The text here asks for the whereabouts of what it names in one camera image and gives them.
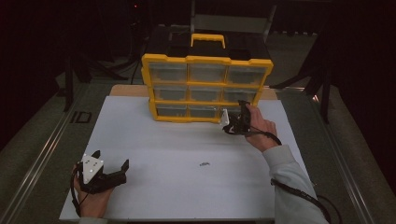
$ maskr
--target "yellow handle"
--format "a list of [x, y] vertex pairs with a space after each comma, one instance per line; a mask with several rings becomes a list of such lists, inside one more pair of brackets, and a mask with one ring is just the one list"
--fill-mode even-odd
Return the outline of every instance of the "yellow handle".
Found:
[[221, 45], [225, 49], [225, 42], [224, 42], [223, 35], [192, 34], [191, 35], [191, 46], [193, 46], [194, 40], [221, 41]]

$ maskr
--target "plastic drawer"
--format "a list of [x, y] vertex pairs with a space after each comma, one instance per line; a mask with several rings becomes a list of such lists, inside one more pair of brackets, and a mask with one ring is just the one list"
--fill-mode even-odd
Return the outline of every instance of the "plastic drawer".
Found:
[[255, 89], [224, 88], [223, 102], [237, 103], [238, 100], [252, 102], [256, 92]]
[[221, 87], [190, 86], [190, 99], [192, 101], [219, 102]]
[[223, 82], [225, 65], [213, 63], [189, 64], [190, 81], [196, 82]]
[[186, 117], [186, 105], [156, 105], [158, 116], [165, 117]]
[[218, 106], [189, 105], [192, 118], [215, 118], [218, 115]]
[[260, 85], [265, 71], [265, 67], [230, 66], [227, 83]]
[[187, 86], [161, 86], [154, 85], [156, 100], [185, 101]]
[[187, 65], [185, 63], [149, 63], [151, 81], [186, 82]]

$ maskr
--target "black cable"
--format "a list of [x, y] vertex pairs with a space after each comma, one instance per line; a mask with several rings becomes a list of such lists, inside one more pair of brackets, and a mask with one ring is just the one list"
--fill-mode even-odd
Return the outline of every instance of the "black cable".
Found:
[[327, 203], [329, 203], [329, 204], [332, 206], [332, 208], [334, 209], [335, 213], [336, 213], [337, 216], [338, 216], [338, 223], [339, 223], [339, 224], [343, 224], [343, 218], [341, 217], [341, 213], [340, 213], [340, 211], [338, 211], [338, 209], [337, 209], [337, 207], [334, 205], [334, 203], [332, 203], [328, 198], [326, 198], [326, 197], [324, 197], [324, 196], [317, 195], [317, 197], [318, 197], [318, 199], [322, 199], [322, 200], [326, 201]]
[[[140, 31], [140, 22], [136, 22], [135, 24], [138, 26], [136, 30]], [[129, 31], [130, 31], [130, 35], [131, 35], [131, 39], [130, 39], [131, 46], [130, 46], [129, 54], [128, 54], [128, 61], [125, 63], [121, 63], [121, 64], [117, 64], [117, 65], [108, 67], [108, 69], [110, 69], [110, 70], [118, 70], [118, 69], [124, 68], [124, 67], [129, 66], [139, 60], [139, 57], [136, 56], [136, 54], [134, 53], [134, 44], [138, 43], [138, 41], [137, 41], [136, 36], [134, 36], [134, 32], [132, 31], [133, 25], [130, 24], [129, 28], [130, 28]]]
[[292, 195], [298, 196], [302, 199], [305, 199], [305, 200], [311, 202], [312, 204], [314, 204], [316, 207], [318, 207], [320, 209], [320, 211], [323, 213], [323, 216], [326, 218], [326, 220], [329, 223], [332, 223], [332, 219], [330, 217], [329, 211], [327, 211], [326, 207], [320, 201], [316, 200], [311, 195], [309, 195], [299, 189], [291, 188], [285, 184], [280, 183], [279, 181], [277, 181], [275, 179], [271, 179], [271, 185], [278, 186], [281, 189], [285, 190], [286, 192], [288, 192]]
[[[143, 55], [146, 53], [146, 50], [148, 48], [148, 44], [149, 44], [149, 42], [146, 43], [145, 47], [143, 48]], [[134, 68], [134, 72], [132, 73], [131, 85], [134, 85], [134, 75], [136, 74], [136, 70], [137, 70], [137, 67], [139, 66], [139, 64], [141, 64], [143, 66], [141, 58], [139, 58], [139, 60], [137, 61], [136, 67]]]
[[250, 128], [254, 128], [254, 129], [258, 130], [258, 132], [249, 132], [249, 133], [251, 133], [251, 134], [264, 134], [265, 136], [267, 136], [269, 138], [272, 138], [279, 146], [282, 146], [282, 142], [273, 133], [262, 131], [262, 130], [256, 128], [256, 127], [251, 126], [251, 125], [250, 125]]
[[76, 168], [73, 170], [72, 176], [70, 178], [70, 192], [71, 192], [72, 198], [73, 198], [72, 203], [75, 206], [76, 213], [79, 217], [81, 217], [81, 212], [79, 209], [78, 198], [76, 197], [76, 193], [75, 193], [75, 189], [74, 189], [74, 178], [77, 175], [80, 166], [81, 166], [81, 163], [78, 163]]
[[85, 197], [81, 200], [81, 202], [79, 203], [80, 206], [81, 206], [81, 204], [85, 201], [85, 199], [87, 199], [87, 197], [88, 197], [89, 194], [90, 194], [90, 193], [88, 192], [88, 193], [85, 195]]

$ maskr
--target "human arm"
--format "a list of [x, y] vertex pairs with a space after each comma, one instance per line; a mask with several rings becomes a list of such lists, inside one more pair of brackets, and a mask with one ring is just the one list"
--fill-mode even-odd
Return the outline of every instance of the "human arm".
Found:
[[74, 177], [74, 187], [78, 194], [81, 214], [79, 224], [106, 224], [107, 220], [103, 219], [103, 216], [105, 215], [107, 203], [114, 189], [107, 189], [96, 194], [88, 194], [81, 190], [76, 175]]
[[[251, 130], [276, 133], [276, 125], [262, 117], [260, 109], [247, 105], [250, 111]], [[291, 154], [287, 145], [278, 146], [270, 137], [263, 134], [246, 136], [247, 141], [262, 152], [270, 167], [270, 176], [280, 183], [299, 189], [316, 198], [309, 178]], [[276, 223], [328, 223], [320, 209], [295, 195], [276, 187], [275, 201]]]

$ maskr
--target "floor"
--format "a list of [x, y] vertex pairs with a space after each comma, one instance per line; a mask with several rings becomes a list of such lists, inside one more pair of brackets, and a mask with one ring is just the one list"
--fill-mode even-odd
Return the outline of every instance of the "floor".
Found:
[[[275, 69], [265, 85], [297, 75], [315, 36], [269, 35], [266, 45]], [[102, 103], [114, 84], [142, 84], [140, 68], [118, 71], [116, 81], [92, 70], [91, 84], [75, 81], [75, 103], [63, 112], [64, 98], [52, 97], [0, 154], [1, 223], [65, 223], [59, 221], [71, 167], [85, 150]], [[59, 76], [63, 83], [64, 76]], [[301, 93], [307, 79], [278, 91], [317, 194], [335, 204], [344, 223], [392, 223], [396, 200], [365, 145], [336, 88], [332, 88], [330, 125], [318, 116], [318, 104]], [[74, 113], [92, 113], [90, 122]], [[335, 211], [326, 203], [334, 223]]]

